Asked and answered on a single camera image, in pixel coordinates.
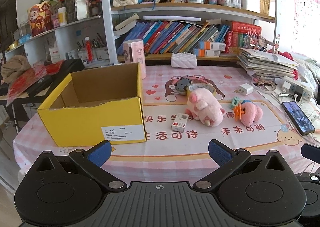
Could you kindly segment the small pink plush toy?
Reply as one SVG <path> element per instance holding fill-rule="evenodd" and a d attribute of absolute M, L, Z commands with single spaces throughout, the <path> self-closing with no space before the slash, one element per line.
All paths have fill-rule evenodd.
<path fill-rule="evenodd" d="M 238 103 L 233 112 L 236 120 L 240 120 L 244 126 L 252 126 L 254 122 L 259 122 L 263 117 L 263 110 L 251 101 L 244 100 Z"/>

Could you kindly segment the large pink plush pig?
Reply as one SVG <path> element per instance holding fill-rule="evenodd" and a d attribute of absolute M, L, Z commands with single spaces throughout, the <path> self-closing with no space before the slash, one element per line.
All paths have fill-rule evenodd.
<path fill-rule="evenodd" d="M 208 127 L 219 126 L 226 111 L 208 89 L 199 88 L 189 94 L 185 114 Z"/>

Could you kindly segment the small white red box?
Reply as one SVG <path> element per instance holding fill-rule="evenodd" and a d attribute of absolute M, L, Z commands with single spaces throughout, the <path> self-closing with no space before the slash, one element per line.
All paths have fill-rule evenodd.
<path fill-rule="evenodd" d="M 189 115 L 187 114 L 176 114 L 174 121 L 172 122 L 171 129 L 176 132 L 184 133 L 188 119 Z"/>

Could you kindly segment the white charger plug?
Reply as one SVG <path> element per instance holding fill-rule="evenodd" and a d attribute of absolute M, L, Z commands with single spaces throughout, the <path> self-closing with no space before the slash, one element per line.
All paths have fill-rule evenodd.
<path fill-rule="evenodd" d="M 238 89 L 239 93 L 242 94 L 243 96 L 247 96 L 251 93 L 253 93 L 254 91 L 254 87 L 250 84 L 242 84 L 239 86 L 239 89 Z"/>

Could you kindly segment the black smartphone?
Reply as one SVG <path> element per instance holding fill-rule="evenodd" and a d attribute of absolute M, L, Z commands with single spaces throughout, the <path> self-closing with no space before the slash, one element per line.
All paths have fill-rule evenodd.
<path fill-rule="evenodd" d="M 302 136 L 315 132 L 312 122 L 296 102 L 282 102 L 281 106 Z"/>

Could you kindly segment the yellow cardboard box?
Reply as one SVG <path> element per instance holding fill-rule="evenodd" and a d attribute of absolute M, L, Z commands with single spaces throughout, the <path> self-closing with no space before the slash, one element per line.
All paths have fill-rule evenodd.
<path fill-rule="evenodd" d="M 140 64 L 70 73 L 37 113 L 59 147 L 145 142 Z"/>

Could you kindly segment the white power strip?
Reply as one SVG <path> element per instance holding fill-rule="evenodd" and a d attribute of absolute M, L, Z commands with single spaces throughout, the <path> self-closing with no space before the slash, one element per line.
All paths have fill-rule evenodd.
<path fill-rule="evenodd" d="M 303 85 L 299 81 L 292 80 L 289 77 L 283 78 L 281 90 L 291 94 L 293 100 L 297 102 L 301 102 L 302 100 L 310 101 L 313 96 L 313 91 L 309 87 Z"/>

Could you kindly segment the black electronic keyboard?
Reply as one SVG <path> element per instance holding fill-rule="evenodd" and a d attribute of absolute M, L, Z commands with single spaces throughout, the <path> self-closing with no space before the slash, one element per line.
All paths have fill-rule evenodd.
<path fill-rule="evenodd" d="M 85 67 L 81 59 L 69 59 L 47 65 L 45 68 L 46 75 L 26 89 L 28 96 L 34 97 L 50 86 L 55 88 L 67 75 L 81 71 Z"/>

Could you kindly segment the stack of papers and notebooks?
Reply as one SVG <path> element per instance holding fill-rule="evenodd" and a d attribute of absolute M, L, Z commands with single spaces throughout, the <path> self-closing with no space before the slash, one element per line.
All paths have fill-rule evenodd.
<path fill-rule="evenodd" d="M 239 48 L 238 64 L 249 76 L 264 79 L 289 77 L 296 80 L 298 64 L 279 54 Z"/>

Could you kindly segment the red packaged decorations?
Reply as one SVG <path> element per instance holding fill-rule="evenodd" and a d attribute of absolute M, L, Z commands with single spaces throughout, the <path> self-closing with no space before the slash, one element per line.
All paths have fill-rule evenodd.
<path fill-rule="evenodd" d="M 7 104 L 9 106 L 18 96 L 31 87 L 37 81 L 44 76 L 53 76 L 57 74 L 64 63 L 64 60 L 60 60 L 57 63 L 44 65 L 44 63 L 38 63 L 34 67 L 25 71 L 19 76 L 9 87 L 7 94 Z"/>

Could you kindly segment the white quilted pouch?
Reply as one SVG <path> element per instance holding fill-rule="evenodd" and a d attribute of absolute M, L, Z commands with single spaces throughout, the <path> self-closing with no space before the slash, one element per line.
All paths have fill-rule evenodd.
<path fill-rule="evenodd" d="M 171 66 L 173 68 L 190 68 L 197 67 L 197 57 L 191 53 L 173 53 L 171 55 Z"/>

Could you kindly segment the orange white box lower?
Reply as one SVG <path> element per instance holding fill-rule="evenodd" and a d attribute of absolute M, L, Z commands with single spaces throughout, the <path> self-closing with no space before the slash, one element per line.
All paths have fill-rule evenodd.
<path fill-rule="evenodd" d="M 220 51 L 194 48 L 193 54 L 195 54 L 197 57 L 219 57 Z"/>

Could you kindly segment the orange white box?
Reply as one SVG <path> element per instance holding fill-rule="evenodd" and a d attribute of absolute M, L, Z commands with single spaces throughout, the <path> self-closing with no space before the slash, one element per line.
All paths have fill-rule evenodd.
<path fill-rule="evenodd" d="M 193 54 L 195 54 L 197 57 L 219 57 L 220 51 L 194 48 Z"/>
<path fill-rule="evenodd" d="M 214 51 L 225 51 L 226 44 L 221 42 L 210 42 L 210 41 L 200 41 L 199 49 L 202 50 L 214 50 Z"/>

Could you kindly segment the orange white box upper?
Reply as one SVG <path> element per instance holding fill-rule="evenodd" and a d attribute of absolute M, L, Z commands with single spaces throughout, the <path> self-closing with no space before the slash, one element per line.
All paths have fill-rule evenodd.
<path fill-rule="evenodd" d="M 200 41 L 199 49 L 202 50 L 214 50 L 214 51 L 225 51 L 226 44 L 221 42 L 210 42 L 210 41 Z"/>

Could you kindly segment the pink cartoon cylinder cup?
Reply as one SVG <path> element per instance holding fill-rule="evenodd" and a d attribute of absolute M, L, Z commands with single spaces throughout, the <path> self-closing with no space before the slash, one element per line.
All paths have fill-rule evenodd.
<path fill-rule="evenodd" d="M 146 65 L 144 42 L 141 39 L 127 40 L 123 42 L 124 60 L 126 64 L 139 63 L 140 76 L 142 79 L 146 78 Z"/>

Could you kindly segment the beige cloth bundle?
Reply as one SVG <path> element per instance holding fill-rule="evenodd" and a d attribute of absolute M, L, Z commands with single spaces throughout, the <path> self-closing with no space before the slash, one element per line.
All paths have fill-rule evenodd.
<path fill-rule="evenodd" d="M 1 82 L 5 84 L 11 84 L 30 68 L 31 65 L 27 57 L 24 55 L 15 55 L 1 66 Z"/>

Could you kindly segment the red dictionary book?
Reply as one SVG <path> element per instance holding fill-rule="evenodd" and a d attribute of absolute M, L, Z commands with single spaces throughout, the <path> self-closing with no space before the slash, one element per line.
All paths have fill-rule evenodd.
<path fill-rule="evenodd" d="M 226 25 L 228 25 L 233 32 L 238 33 L 257 33 L 261 34 L 262 29 L 260 26 L 248 24 L 245 22 L 239 21 L 226 21 Z"/>

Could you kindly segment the white pen holder box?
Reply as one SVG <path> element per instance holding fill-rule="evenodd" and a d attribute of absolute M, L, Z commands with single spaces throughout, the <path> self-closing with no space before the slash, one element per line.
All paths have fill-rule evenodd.
<path fill-rule="evenodd" d="M 259 13 L 260 0 L 241 0 L 241 9 Z"/>

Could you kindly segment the white milk carton box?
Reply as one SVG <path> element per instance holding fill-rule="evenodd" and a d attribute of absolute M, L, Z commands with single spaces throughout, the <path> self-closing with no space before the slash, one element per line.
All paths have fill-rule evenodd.
<path fill-rule="evenodd" d="M 89 0 L 75 0 L 75 10 L 77 20 L 89 17 Z"/>

